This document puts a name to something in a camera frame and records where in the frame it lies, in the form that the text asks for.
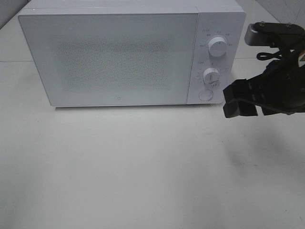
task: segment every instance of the power level knob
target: power level knob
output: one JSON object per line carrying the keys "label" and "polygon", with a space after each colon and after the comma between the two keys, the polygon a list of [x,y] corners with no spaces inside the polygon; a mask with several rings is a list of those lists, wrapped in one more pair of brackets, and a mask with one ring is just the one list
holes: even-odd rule
{"label": "power level knob", "polygon": [[208,68],[203,72],[203,81],[205,84],[215,87],[219,85],[220,74],[216,68]]}
{"label": "power level knob", "polygon": [[227,52],[227,41],[223,37],[214,37],[208,43],[209,53],[214,57],[220,57]]}

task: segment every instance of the white table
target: white table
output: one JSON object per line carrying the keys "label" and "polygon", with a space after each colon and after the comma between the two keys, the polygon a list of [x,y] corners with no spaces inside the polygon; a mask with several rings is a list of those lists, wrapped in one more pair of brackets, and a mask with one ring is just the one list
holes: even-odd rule
{"label": "white table", "polygon": [[[242,1],[247,24],[276,21]],[[241,38],[234,78],[267,48]],[[1,229],[305,228],[305,114],[222,105],[55,109],[18,21],[0,31]]]}

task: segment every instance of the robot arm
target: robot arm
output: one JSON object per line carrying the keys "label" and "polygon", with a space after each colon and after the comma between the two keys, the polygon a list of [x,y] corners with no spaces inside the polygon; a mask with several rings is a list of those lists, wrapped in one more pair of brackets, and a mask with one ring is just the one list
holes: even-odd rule
{"label": "robot arm", "polygon": [[258,22],[249,25],[245,42],[279,51],[259,53],[261,61],[275,60],[261,75],[235,80],[224,89],[225,117],[257,116],[255,106],[264,115],[305,112],[305,30],[294,24]]}

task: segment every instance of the microwave door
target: microwave door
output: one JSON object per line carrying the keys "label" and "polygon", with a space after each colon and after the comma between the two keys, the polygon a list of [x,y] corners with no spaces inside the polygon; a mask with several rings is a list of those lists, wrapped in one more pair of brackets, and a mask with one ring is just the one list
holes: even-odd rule
{"label": "microwave door", "polygon": [[53,106],[186,104],[197,13],[20,17]]}

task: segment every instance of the white microwave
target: white microwave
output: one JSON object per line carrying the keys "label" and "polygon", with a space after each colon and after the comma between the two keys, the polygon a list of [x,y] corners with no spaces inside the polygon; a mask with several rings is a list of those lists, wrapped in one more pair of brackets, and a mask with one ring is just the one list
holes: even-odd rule
{"label": "white microwave", "polygon": [[221,103],[244,19],[234,0],[32,0],[19,14],[56,107]]}

